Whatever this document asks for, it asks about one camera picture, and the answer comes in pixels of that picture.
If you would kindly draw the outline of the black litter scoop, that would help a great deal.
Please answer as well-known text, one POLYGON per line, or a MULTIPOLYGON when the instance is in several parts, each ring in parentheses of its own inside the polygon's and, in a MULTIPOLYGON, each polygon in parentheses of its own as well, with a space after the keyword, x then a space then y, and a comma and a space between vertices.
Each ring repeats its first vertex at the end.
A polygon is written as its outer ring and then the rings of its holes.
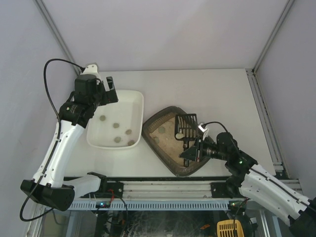
POLYGON ((177 114, 174 124, 174 138, 183 142, 183 151, 190 147, 190 142, 197 138, 197 115, 196 114, 177 114), (176 134, 182 133, 183 138, 177 139, 176 134))

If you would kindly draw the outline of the grey litter box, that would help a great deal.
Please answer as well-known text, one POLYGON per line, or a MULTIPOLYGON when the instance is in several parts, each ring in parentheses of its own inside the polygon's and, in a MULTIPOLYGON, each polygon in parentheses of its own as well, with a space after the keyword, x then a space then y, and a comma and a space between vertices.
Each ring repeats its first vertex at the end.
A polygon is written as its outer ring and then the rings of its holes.
POLYGON ((169 106, 143 123, 142 136, 162 163, 177 177, 188 177, 202 168, 210 159, 201 162, 190 161, 189 167, 184 166, 184 160, 179 157, 183 152, 183 142, 174 138, 175 116, 185 114, 181 108, 169 106), (165 133, 159 133, 158 128, 163 126, 165 133))

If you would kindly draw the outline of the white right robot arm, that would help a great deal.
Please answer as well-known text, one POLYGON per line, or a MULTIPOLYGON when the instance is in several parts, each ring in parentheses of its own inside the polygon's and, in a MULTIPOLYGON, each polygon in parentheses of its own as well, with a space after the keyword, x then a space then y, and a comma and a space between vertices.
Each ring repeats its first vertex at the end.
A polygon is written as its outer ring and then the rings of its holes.
POLYGON ((271 175, 257 160, 240 150, 231 135, 219 134, 216 143, 197 138, 179 157, 195 162, 205 158, 224 160, 231 173, 226 183, 232 195, 239 193, 260 204, 281 219, 295 237, 316 235, 316 200, 271 175))

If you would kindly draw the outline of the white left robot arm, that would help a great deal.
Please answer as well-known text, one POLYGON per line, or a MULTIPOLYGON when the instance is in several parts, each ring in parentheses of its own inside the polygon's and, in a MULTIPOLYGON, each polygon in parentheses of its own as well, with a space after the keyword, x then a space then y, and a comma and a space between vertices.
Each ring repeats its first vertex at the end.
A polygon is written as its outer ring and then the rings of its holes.
POLYGON ((99 106, 118 102, 113 78, 107 77, 109 90, 95 75, 80 75, 75 89, 62 105, 51 145, 33 178, 23 180, 20 189, 36 203, 66 211, 74 199, 105 186, 107 177, 95 172, 64 181, 65 170, 79 137, 99 106))

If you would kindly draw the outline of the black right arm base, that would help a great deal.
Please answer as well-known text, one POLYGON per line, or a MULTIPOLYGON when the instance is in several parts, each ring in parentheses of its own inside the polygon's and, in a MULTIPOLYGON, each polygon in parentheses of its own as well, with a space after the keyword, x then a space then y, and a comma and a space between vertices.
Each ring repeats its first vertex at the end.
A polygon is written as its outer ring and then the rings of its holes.
POLYGON ((213 198, 242 198, 239 192, 231 192, 225 182, 212 182, 210 184, 213 198))

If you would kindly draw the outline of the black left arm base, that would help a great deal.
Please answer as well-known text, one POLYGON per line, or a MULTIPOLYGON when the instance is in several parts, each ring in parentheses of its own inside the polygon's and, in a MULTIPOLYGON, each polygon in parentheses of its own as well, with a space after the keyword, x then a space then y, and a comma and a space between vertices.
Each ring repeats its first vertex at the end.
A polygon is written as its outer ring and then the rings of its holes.
POLYGON ((122 182, 108 182, 107 184, 101 184, 99 190, 85 194, 81 198, 110 198, 110 197, 122 197, 124 191, 124 183, 122 182))

